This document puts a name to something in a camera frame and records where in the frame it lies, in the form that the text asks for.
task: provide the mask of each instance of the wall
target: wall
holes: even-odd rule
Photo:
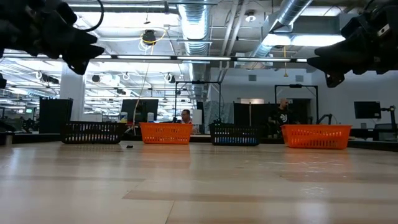
[[[323,72],[312,74],[312,83],[319,88],[320,116],[331,113],[337,122],[353,125],[354,128],[360,128],[361,123],[366,123],[368,128],[373,128],[375,123],[390,123],[388,112],[382,112],[380,120],[355,119],[354,101],[380,101],[382,107],[398,106],[398,72],[391,71],[384,75],[376,75],[375,72],[363,75],[347,73],[345,77],[346,80],[336,88],[328,88]]]
[[[277,99],[280,98],[302,98],[302,99],[315,99],[312,92],[306,88],[289,88],[289,87],[278,87]],[[221,93],[226,103],[232,103],[235,101],[239,103],[238,98],[256,98],[263,99],[265,103],[275,102],[275,91],[274,86],[237,86],[237,85],[222,85]],[[218,92],[211,88],[210,100],[218,101]]]

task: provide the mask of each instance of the person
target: person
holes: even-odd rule
[[[271,112],[268,117],[271,132],[280,134],[280,127],[285,124],[300,124],[295,120],[293,111],[289,110],[289,101],[285,98],[280,99],[278,108]]]
[[[191,112],[187,109],[181,112],[181,123],[182,124],[192,124]]]

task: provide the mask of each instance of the ventilation duct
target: ventilation duct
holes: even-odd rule
[[[251,57],[266,57],[273,48],[273,45],[267,43],[267,34],[269,31],[288,27],[288,31],[292,30],[293,23],[303,13],[305,8],[311,4],[313,0],[283,0],[280,9],[266,19],[266,37],[252,52]],[[245,68],[253,68],[252,63],[246,64]]]
[[[208,55],[208,44],[200,41],[208,39],[210,7],[205,4],[180,4],[178,5],[178,11],[181,15],[183,38],[185,40],[193,40],[192,42],[185,42],[187,55]],[[210,69],[206,69],[207,67],[210,66],[205,63],[191,63],[189,65],[190,79],[208,81]],[[192,92],[198,101],[202,101],[203,97],[206,96],[204,90],[207,89],[208,85],[205,89],[202,86],[193,85]]]

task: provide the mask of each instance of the black metal frame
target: black metal frame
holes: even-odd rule
[[[221,120],[221,82],[204,82],[204,81],[176,81],[175,82],[175,101],[174,101],[174,118],[177,117],[177,85],[179,83],[191,83],[196,85],[203,85],[203,84],[218,84],[218,118]]]
[[[289,88],[302,88],[302,87],[312,87],[315,89],[315,99],[317,103],[317,121],[319,119],[319,105],[318,105],[318,86],[317,85],[301,85],[301,84],[293,84],[293,85],[275,85],[274,93],[275,93],[275,104],[277,104],[277,88],[278,87],[289,87]]]

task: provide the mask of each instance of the desk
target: desk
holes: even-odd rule
[[[394,131],[392,129],[353,128],[351,129],[349,135],[361,139],[372,138],[373,141],[378,141],[379,133],[393,133],[393,132]]]

